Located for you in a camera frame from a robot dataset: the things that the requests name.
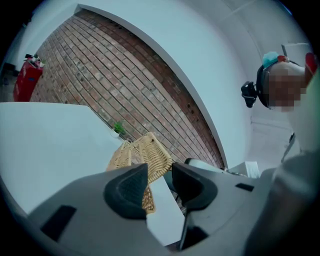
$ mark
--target white table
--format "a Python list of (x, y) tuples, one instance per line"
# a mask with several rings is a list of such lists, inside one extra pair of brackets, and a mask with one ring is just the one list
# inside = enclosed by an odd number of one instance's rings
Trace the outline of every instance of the white table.
[[(70, 182), (104, 172), (121, 144), (87, 106), (0, 103), (0, 175), (27, 214)], [(175, 243), (185, 218), (163, 177), (150, 188), (156, 212), (147, 227), (163, 246)]]

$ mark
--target headset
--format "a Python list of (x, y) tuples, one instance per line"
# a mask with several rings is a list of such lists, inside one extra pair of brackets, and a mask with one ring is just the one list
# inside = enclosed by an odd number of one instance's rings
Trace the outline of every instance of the headset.
[[(266, 92), (268, 88), (264, 85), (267, 85), (269, 82), (266, 80), (269, 78), (268, 69), (272, 67), (275, 63), (278, 63), (281, 60), (274, 62), (273, 64), (264, 67), (263, 65), (260, 66), (256, 73), (256, 84), (252, 81), (247, 81), (241, 87), (241, 96), (245, 100), (245, 104), (248, 108), (252, 108), (256, 102), (257, 97), (259, 98), (260, 102), (268, 109), (272, 109), (272, 106), (269, 105), (269, 97), (268, 93)], [(289, 60), (289, 62), (298, 65), (296, 62)]]

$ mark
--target small plant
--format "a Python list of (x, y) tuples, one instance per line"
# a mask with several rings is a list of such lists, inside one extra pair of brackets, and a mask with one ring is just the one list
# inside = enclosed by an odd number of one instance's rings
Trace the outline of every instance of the small plant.
[(125, 129), (122, 126), (122, 122), (116, 122), (114, 124), (114, 128), (113, 129), (117, 134), (124, 134), (125, 133)]

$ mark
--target wicker basket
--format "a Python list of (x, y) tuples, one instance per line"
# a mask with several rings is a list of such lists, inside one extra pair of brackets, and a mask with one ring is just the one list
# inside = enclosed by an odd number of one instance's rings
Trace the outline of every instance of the wicker basket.
[(163, 176), (171, 168), (173, 160), (153, 133), (135, 140), (133, 143), (125, 141), (113, 154), (107, 171), (119, 169), (135, 164), (148, 164), (148, 186), (142, 199), (142, 208), (147, 214), (156, 211), (149, 184)]

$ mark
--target brick wall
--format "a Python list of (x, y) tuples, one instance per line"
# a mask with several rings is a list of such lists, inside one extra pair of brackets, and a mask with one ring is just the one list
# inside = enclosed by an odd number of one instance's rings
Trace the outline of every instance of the brick wall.
[(110, 127), (123, 121), (126, 139), (150, 131), (175, 161), (197, 158), (224, 167), (188, 91), (124, 27), (82, 10), (61, 24), (37, 53), (47, 64), (31, 101), (86, 105)]

